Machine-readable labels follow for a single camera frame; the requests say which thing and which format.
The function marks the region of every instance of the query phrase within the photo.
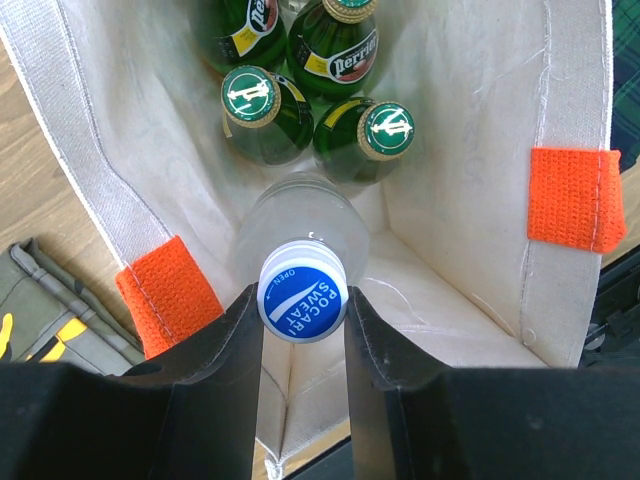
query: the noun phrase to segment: yellow label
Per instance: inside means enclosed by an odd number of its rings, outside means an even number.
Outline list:
[[[260,40],[260,35],[254,32],[251,27],[246,25],[242,30],[232,35],[233,43],[236,45],[236,49],[238,50],[238,55],[241,57],[246,54],[249,50],[251,50],[258,40]]]
[[[316,75],[322,75],[323,77],[329,76],[329,62],[326,58],[319,57],[313,52],[309,55],[309,59],[307,63],[305,63],[304,68]]]
[[[289,91],[291,93],[293,93],[293,98],[296,99],[297,102],[306,102],[307,99],[304,98],[304,95],[302,95],[302,92],[300,90],[298,90],[298,87],[296,87],[293,83],[291,83],[289,80],[287,80],[285,78],[285,87],[287,87],[289,89]]]
[[[227,138],[233,137],[233,133],[231,133],[231,129],[229,128],[229,120],[227,119],[226,112],[222,114],[222,130],[224,131],[225,137]]]
[[[296,99],[296,102],[305,103],[307,101],[307,99],[304,98],[304,95],[302,95],[302,92],[298,90],[298,87],[291,83],[286,77],[278,74],[275,74],[275,77],[280,85],[287,87],[287,90],[291,92],[291,95]]]
[[[331,115],[329,115],[327,117],[327,119],[324,121],[324,124],[329,127],[329,128],[333,128],[336,126],[336,123],[338,123],[338,120],[340,120],[340,118],[347,113],[349,110],[351,110],[354,107],[357,107],[358,105],[361,105],[363,103],[367,103],[368,100],[365,100],[363,98],[359,98],[357,100],[349,100],[348,102],[346,102],[343,105],[340,105],[338,108],[336,108]]]

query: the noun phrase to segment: clear plastic bottle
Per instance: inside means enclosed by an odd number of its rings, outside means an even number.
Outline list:
[[[347,285],[363,275],[369,232],[349,201],[319,175],[293,173],[247,216],[234,252],[238,279],[258,284],[258,309],[294,343],[327,337],[342,323]]]

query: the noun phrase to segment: blue bottle cap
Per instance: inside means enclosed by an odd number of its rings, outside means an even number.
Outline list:
[[[297,240],[267,258],[258,283],[258,311],[267,328],[293,343],[331,335],[342,323],[349,291],[335,253],[313,240]]]

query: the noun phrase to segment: green plaid fabric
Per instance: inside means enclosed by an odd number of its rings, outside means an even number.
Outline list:
[[[640,156],[640,0],[613,1],[614,97],[611,146],[620,169]]]

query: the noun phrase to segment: green bottle cap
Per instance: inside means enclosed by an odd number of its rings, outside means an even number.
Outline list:
[[[414,135],[413,117],[394,102],[369,107],[358,124],[360,147],[368,156],[381,161],[402,155],[411,146]]]
[[[270,123],[280,110],[280,87],[260,67],[239,67],[222,82],[222,104],[235,123],[258,128]]]
[[[329,14],[342,23],[360,23],[376,10],[378,0],[322,0]]]

